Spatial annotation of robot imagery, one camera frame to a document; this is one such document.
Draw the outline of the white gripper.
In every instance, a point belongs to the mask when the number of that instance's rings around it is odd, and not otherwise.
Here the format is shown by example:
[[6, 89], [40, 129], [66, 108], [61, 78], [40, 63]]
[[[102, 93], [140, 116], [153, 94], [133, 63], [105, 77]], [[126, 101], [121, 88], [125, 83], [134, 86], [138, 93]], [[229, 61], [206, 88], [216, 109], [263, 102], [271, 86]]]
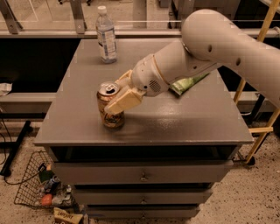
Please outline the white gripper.
[[[131, 79], [135, 87], [124, 88], [130, 85]], [[144, 97], [144, 92], [146, 96], [154, 97], [169, 88], [169, 83], [161, 74], [154, 54], [149, 54], [139, 60], [133, 70], [125, 72], [115, 83], [123, 89], [104, 109], [106, 113], [111, 115], [119, 114], [139, 105]]]

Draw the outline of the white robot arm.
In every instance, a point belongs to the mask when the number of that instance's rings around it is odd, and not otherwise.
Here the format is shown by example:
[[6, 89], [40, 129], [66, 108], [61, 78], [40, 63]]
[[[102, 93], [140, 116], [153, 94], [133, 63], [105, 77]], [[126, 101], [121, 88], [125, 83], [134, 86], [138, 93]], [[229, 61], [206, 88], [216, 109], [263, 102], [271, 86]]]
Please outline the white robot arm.
[[183, 77], [224, 66], [280, 108], [280, 50], [251, 38], [215, 10], [197, 10], [181, 25], [182, 39], [139, 60], [116, 83], [120, 92], [105, 107], [109, 114], [134, 108]]

